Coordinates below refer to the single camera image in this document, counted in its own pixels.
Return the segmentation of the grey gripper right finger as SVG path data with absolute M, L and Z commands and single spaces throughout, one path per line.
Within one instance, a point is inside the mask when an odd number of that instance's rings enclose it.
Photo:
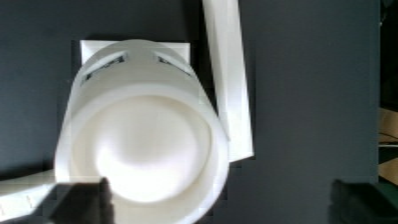
M 398 224 L 398 186 L 394 184 L 334 181 L 329 224 Z

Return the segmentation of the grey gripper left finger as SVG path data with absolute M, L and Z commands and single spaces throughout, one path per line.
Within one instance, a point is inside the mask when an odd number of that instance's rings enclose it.
M 114 224 L 108 180 L 59 184 L 41 203 L 44 224 Z

